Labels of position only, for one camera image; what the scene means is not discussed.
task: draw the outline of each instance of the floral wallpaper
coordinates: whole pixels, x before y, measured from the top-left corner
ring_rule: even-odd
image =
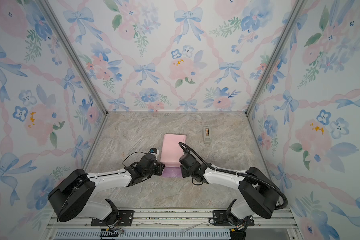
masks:
[[[49,3],[110,111],[245,111],[295,1]]]
[[[360,0],[307,1],[250,122],[304,239],[360,239]]]
[[[36,3],[0,0],[0,239],[41,237],[102,119]]]

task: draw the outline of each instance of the black mounting plate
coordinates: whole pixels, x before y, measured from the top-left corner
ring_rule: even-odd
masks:
[[[118,226],[130,227],[132,225],[134,210],[119,210],[119,218],[121,217]],[[107,227],[103,220],[92,218],[91,226],[93,227]]]
[[[232,227],[232,225],[229,222],[226,222],[226,221],[228,221],[226,210],[214,210],[214,211],[212,211],[212,214],[213,214],[213,218],[210,218],[210,219],[213,219],[213,224],[216,227],[221,227],[221,226]],[[253,218],[252,219],[248,218],[248,226],[251,226],[251,227],[254,226]]]

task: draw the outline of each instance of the metal corner post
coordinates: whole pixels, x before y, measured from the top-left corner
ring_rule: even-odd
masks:
[[[293,7],[291,14],[289,15],[288,22],[284,28],[284,30],[281,32],[279,41],[273,50],[273,53],[271,54],[269,64],[267,65],[266,69],[264,70],[263,77],[261,78],[259,84],[257,85],[254,94],[251,98],[251,102],[247,108],[246,115],[247,117],[251,114],[251,112],[254,109],[254,106],[261,94],[262,89],[264,88],[267,79],[269,78],[269,75],[271,74],[272,69],[277,63],[277,60],[279,56],[281,55],[281,52],[284,49],[284,46],[292,32],[292,30],[296,27],[296,23],[300,17],[300,14],[303,10],[303,7],[307,1],[306,0],[297,0],[295,6]]]
[[[73,65],[76,67],[77,72],[80,74],[81,78],[83,79],[84,84],[88,88],[90,94],[92,95],[99,109],[101,109],[104,115],[107,115],[107,109],[105,105],[101,101],[101,98],[97,93],[91,80],[88,78],[87,73],[79,60],[79,57],[76,54],[76,51],[69,42],[68,37],[65,34],[64,30],[62,29],[62,26],[58,21],[55,13],[53,12],[48,0],[37,0],[36,2],[39,5],[39,8],[43,12],[44,16],[48,19],[49,23],[51,24],[52,29],[56,32],[59,39],[61,40],[64,50],[67,52],[69,58],[72,60]]]

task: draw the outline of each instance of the gray marble surface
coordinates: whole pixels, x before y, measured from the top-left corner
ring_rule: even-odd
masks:
[[[204,144],[202,127],[211,128],[212,143]],[[166,133],[184,134],[186,144],[207,162],[219,167],[264,171],[263,160],[248,120],[241,113],[110,113],[87,172],[107,172],[122,168],[130,153],[161,150]],[[125,165],[139,161],[142,154],[129,157]],[[216,184],[195,186],[191,178],[151,179],[124,188],[97,193],[95,199],[111,199],[118,207],[228,207],[240,192]]]

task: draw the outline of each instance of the side wall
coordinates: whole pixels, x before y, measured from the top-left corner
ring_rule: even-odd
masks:
[[[111,111],[244,111],[294,3],[49,1]]]
[[[0,239],[39,239],[103,115],[33,1],[0,0]]]
[[[307,1],[279,61],[250,113],[273,180],[305,240],[360,239],[360,0]]]

